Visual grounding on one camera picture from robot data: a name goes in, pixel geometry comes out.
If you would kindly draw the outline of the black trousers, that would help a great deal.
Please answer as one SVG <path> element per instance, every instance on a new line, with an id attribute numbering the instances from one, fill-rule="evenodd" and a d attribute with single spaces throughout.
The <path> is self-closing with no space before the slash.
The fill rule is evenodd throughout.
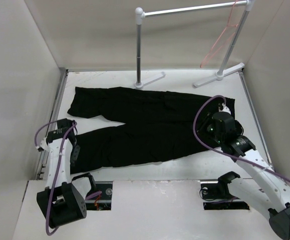
<path id="1" fill-rule="evenodd" d="M 176 160 L 206 150 L 193 128 L 225 103 L 234 112 L 235 100 L 169 91 L 125 87 L 75 89 L 68 110 L 73 117 L 98 116 L 118 126 L 77 135 L 79 155 L 72 174 L 104 167 L 127 167 Z"/>

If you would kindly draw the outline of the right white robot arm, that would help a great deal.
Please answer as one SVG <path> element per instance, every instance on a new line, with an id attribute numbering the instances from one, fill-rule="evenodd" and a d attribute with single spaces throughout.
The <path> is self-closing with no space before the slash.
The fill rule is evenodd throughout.
<path id="1" fill-rule="evenodd" d="M 225 112 L 208 113 L 195 128 L 196 134 L 215 141 L 221 153 L 230 157 L 254 180 L 252 186 L 239 174 L 228 172 L 218 178 L 217 194 L 246 202 L 268 222 L 273 232 L 290 240 L 290 186 L 261 157 L 256 146 L 242 134 L 242 127 Z"/>

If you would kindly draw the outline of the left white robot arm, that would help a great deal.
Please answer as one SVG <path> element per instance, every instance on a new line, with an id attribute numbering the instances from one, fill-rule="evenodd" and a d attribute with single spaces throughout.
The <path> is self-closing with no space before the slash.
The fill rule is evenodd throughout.
<path id="1" fill-rule="evenodd" d="M 39 152 L 48 152 L 46 186 L 37 193 L 37 204 L 45 217 L 48 236 L 60 226 L 84 219 L 87 216 L 85 201 L 101 194 L 89 173 L 70 176 L 74 154 L 80 149 L 75 135 L 76 121 L 64 118 L 55 123 L 56 130 L 48 132 L 41 142 L 35 142 Z"/>

